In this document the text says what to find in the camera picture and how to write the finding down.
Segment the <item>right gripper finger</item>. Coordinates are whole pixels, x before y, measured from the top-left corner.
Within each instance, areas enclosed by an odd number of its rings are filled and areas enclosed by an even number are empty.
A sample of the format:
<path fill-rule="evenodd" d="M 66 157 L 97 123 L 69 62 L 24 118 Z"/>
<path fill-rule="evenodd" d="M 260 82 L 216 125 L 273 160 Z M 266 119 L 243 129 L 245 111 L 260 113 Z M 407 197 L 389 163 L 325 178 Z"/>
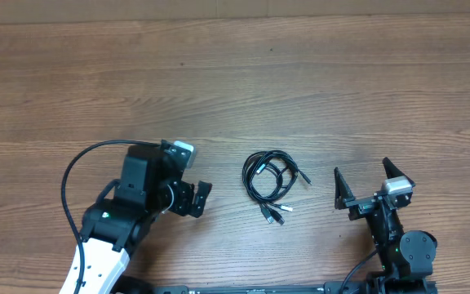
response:
<path fill-rule="evenodd" d="M 348 203 L 355 200 L 355 196 L 345 181 L 342 173 L 336 167 L 335 176 L 335 209 L 342 210 L 348 207 Z"/>
<path fill-rule="evenodd" d="M 388 179 L 404 176 L 412 186 L 415 186 L 415 183 L 409 178 L 404 172 L 402 172 L 395 164 L 388 158 L 385 157 L 382 160 L 384 170 Z"/>

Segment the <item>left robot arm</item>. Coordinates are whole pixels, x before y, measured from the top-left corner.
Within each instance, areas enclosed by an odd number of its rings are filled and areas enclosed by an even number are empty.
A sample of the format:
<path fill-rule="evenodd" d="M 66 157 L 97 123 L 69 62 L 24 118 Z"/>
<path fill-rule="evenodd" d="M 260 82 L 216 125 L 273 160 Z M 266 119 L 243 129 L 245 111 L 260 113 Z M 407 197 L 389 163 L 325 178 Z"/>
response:
<path fill-rule="evenodd" d="M 68 219 L 77 246 L 63 293 L 155 293 L 150 283 L 124 274 L 131 256 L 159 215 L 198 218 L 204 211 L 212 185 L 182 180 L 197 153 L 193 145 L 124 143 L 128 150 L 120 177 L 86 209 L 80 227 Z"/>

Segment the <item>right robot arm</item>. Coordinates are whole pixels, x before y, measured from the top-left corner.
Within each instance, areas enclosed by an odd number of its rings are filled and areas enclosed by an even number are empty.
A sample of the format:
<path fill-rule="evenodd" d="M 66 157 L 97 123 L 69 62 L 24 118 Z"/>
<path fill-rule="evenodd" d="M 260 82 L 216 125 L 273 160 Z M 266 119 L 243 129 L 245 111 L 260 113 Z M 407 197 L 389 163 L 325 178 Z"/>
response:
<path fill-rule="evenodd" d="M 433 273 L 437 239 L 422 230 L 405 231 L 397 210 L 411 204 L 415 183 L 389 158 L 387 179 L 368 198 L 357 199 L 338 168 L 334 169 L 335 208 L 349 210 L 351 221 L 364 218 L 375 249 L 353 267 L 337 293 L 437 293 Z"/>

